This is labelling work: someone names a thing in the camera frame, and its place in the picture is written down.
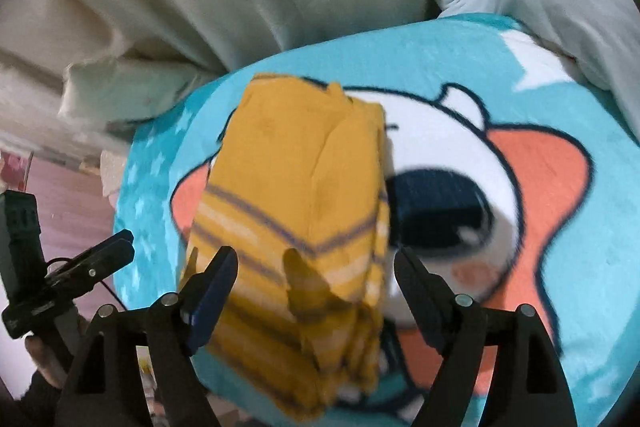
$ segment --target star pattern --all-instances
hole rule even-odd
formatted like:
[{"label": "star pattern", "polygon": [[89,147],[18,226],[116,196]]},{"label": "star pattern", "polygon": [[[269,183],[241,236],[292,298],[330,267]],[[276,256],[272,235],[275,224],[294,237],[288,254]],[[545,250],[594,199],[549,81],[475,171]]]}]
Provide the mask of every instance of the star pattern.
[{"label": "star pattern", "polygon": [[145,210],[145,200],[140,198],[138,201],[136,201],[136,205],[134,208],[136,211],[136,217],[140,217],[142,215],[142,211]]},{"label": "star pattern", "polygon": [[140,288],[140,272],[138,271],[138,267],[133,267],[133,273],[131,275],[131,287],[134,290]]},{"label": "star pattern", "polygon": [[192,116],[193,113],[185,108],[185,110],[183,110],[182,114],[180,115],[180,120],[178,120],[175,124],[174,133],[178,134],[186,131],[189,128],[189,123],[191,122]]},{"label": "star pattern", "polygon": [[153,162],[151,163],[151,175],[152,176],[158,176],[158,174],[160,173],[160,168],[162,167],[162,164],[164,163],[164,155],[162,153],[159,153],[158,156],[156,156],[156,159],[153,160]]},{"label": "star pattern", "polygon": [[145,148],[151,147],[153,143],[156,141],[156,132],[158,132],[158,130],[156,129],[156,126],[153,126],[151,128],[151,131],[149,131],[149,134],[146,135]]},{"label": "star pattern", "polygon": [[142,253],[145,255],[147,260],[151,259],[151,245],[149,245],[149,242],[144,238],[141,237],[140,238],[140,250],[142,250]]},{"label": "star pattern", "polygon": [[138,164],[134,163],[129,168],[129,174],[127,175],[127,184],[132,185],[138,179]]}]

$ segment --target cartoon eye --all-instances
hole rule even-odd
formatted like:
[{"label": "cartoon eye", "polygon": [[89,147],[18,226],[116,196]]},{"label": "cartoon eye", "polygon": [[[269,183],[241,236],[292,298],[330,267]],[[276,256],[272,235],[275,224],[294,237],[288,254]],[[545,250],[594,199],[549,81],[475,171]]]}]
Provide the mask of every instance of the cartoon eye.
[{"label": "cartoon eye", "polygon": [[491,235],[493,214],[471,179],[456,172],[417,169],[386,181],[390,241],[428,259],[474,253]]}]

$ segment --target human hand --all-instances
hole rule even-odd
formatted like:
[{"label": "human hand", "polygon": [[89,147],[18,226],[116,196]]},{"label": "human hand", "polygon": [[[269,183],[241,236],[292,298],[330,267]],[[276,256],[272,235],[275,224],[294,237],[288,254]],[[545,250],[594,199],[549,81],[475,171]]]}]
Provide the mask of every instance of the human hand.
[{"label": "human hand", "polygon": [[[78,315],[78,330],[80,335],[84,335],[89,327],[89,321]],[[41,338],[29,335],[24,340],[24,347],[31,356],[31,360],[36,365],[38,372],[47,383],[56,389],[62,389],[66,382],[66,372],[56,358],[53,350],[47,346]]]}]

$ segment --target white pillow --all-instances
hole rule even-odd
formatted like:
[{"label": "white pillow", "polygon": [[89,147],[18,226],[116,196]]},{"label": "white pillow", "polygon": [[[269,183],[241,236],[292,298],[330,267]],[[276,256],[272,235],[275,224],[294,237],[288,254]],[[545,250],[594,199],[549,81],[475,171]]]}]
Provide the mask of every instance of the white pillow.
[{"label": "white pillow", "polygon": [[214,78],[191,64],[114,57],[76,62],[63,76],[58,117],[82,130],[155,118]]},{"label": "white pillow", "polygon": [[585,77],[611,90],[640,139],[640,12],[633,0],[436,0],[440,17],[514,17],[575,57]]}]

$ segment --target silver bolt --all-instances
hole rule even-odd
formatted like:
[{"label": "silver bolt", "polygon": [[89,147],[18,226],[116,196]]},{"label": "silver bolt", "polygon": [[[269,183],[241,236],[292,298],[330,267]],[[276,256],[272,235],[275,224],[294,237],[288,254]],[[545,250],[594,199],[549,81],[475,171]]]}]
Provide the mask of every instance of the silver bolt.
[{"label": "silver bolt", "polygon": [[105,318],[111,315],[114,311],[116,311],[116,308],[113,304],[103,304],[98,308],[98,315]]},{"label": "silver bolt", "polygon": [[173,306],[177,301],[177,293],[165,293],[160,299],[160,302],[162,302],[162,306]]},{"label": "silver bolt", "polygon": [[466,293],[459,293],[458,295],[456,295],[456,304],[458,304],[458,306],[469,308],[469,306],[471,306],[471,304],[473,303],[474,300]]},{"label": "silver bolt", "polygon": [[531,304],[522,304],[520,306],[520,313],[526,315],[527,317],[535,317],[536,309]]}]

